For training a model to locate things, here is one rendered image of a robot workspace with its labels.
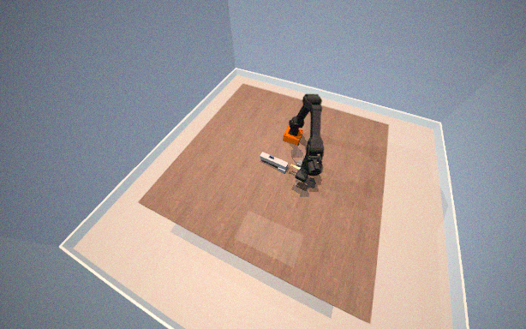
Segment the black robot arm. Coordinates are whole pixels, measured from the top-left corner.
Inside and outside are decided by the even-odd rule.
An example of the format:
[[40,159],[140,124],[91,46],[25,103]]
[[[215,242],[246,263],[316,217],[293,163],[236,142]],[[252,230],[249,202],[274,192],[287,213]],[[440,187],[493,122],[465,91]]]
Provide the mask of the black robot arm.
[[322,164],[324,145],[320,137],[322,101],[318,94],[305,94],[302,102],[303,106],[297,116],[289,121],[290,130],[288,134],[297,136],[298,129],[304,126],[304,119],[311,112],[310,138],[304,160],[307,162],[309,175],[318,176],[324,168]]

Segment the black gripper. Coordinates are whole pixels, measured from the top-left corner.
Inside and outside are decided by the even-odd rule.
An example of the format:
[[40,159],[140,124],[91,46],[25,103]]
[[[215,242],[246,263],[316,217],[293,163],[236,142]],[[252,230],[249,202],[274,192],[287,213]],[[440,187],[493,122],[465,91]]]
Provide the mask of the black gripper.
[[305,160],[302,161],[301,167],[302,168],[300,168],[300,170],[296,173],[295,178],[302,182],[306,182],[309,172],[308,172],[307,162]]

